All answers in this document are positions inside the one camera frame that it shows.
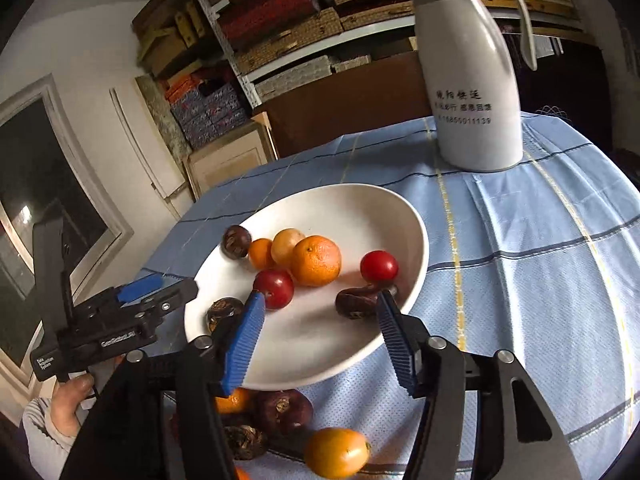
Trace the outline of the person's left hand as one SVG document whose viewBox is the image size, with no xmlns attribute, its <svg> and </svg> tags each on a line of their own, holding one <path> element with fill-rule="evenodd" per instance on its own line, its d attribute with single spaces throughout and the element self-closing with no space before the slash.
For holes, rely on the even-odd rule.
<svg viewBox="0 0 640 480">
<path fill-rule="evenodd" d="M 54 390 L 50 419 L 55 430 L 64 438 L 74 438 L 80 429 L 78 414 L 92 408 L 98 394 L 123 356 L 93 365 L 88 372 L 70 374 L 67 382 L 60 382 Z"/>
</svg>

